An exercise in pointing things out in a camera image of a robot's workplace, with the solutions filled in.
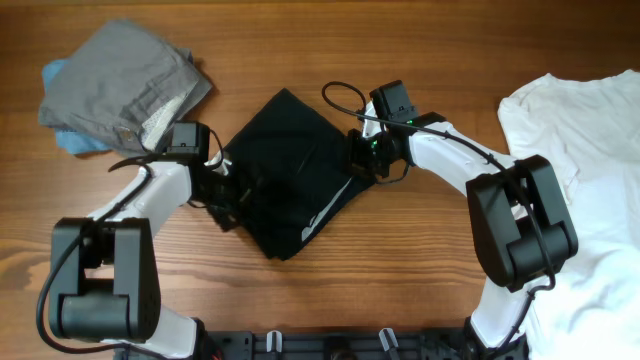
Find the black shorts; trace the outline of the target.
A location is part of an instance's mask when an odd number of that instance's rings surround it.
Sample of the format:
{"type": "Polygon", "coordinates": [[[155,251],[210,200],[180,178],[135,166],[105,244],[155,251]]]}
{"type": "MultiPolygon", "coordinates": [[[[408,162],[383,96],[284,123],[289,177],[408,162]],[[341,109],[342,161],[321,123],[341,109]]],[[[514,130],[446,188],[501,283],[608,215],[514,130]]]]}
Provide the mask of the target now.
{"type": "Polygon", "coordinates": [[[223,230],[244,228],[268,258],[299,253],[373,182],[348,173],[346,136],[288,89],[225,146],[234,197],[208,207],[223,230]]]}

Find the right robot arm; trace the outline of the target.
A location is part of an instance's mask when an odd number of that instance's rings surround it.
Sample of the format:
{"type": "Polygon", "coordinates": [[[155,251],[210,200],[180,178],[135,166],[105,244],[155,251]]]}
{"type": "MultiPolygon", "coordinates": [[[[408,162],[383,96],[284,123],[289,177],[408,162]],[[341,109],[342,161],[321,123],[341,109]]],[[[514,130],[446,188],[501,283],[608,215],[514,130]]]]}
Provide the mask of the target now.
{"type": "Polygon", "coordinates": [[[486,275],[478,306],[455,331],[430,331],[431,359],[524,359],[522,328],[536,299],[578,251],[578,237],[551,163],[518,160],[462,135],[445,117],[419,114],[402,81],[359,96],[348,134],[347,164],[361,177],[389,182],[391,165],[437,175],[467,200],[474,250],[486,275]]]}

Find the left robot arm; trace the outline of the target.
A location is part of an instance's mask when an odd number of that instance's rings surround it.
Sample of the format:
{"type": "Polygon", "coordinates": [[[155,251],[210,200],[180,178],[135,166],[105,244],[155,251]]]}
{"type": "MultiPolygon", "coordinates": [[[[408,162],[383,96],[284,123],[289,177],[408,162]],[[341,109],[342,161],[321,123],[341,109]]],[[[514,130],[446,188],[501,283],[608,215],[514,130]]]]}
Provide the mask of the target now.
{"type": "Polygon", "coordinates": [[[135,166],[138,174],[108,205],[56,223],[50,272],[36,305],[36,328],[45,344],[74,355],[223,358],[199,319],[162,304],[153,243],[182,205],[230,204],[225,157],[209,155],[209,142],[217,137],[202,123],[175,125],[163,152],[112,165],[135,166]]]}

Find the white t-shirt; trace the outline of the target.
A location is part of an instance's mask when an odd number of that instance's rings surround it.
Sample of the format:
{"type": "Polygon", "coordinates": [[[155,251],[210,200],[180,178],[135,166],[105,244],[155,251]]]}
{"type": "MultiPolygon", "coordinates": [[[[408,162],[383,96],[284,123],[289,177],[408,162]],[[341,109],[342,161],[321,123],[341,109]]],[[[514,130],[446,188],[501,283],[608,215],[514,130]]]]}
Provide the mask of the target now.
{"type": "Polygon", "coordinates": [[[552,164],[579,250],[525,321],[532,359],[639,356],[639,74],[542,76],[504,98],[511,155],[552,164]]]}

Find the folded grey shorts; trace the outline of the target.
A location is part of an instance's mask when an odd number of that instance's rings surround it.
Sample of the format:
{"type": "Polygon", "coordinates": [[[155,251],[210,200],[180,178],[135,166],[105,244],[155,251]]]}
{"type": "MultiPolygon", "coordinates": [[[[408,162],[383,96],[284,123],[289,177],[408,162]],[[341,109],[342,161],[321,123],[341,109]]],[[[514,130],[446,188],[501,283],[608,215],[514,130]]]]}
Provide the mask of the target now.
{"type": "Polygon", "coordinates": [[[53,77],[38,121],[126,154],[155,151],[212,84],[189,52],[128,20],[100,28],[53,77]]]}

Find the folded blue garment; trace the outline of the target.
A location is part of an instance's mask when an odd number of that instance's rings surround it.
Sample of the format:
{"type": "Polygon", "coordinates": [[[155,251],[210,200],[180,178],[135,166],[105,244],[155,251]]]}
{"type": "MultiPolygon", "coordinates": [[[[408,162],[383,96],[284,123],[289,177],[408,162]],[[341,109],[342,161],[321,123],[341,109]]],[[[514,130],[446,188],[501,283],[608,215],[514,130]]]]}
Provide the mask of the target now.
{"type": "MultiPolygon", "coordinates": [[[[43,67],[41,77],[45,91],[48,91],[54,77],[67,63],[67,59],[58,59],[43,67]]],[[[103,142],[74,130],[55,128],[55,138],[59,148],[66,150],[74,156],[103,153],[111,150],[111,148],[103,142]]]]}

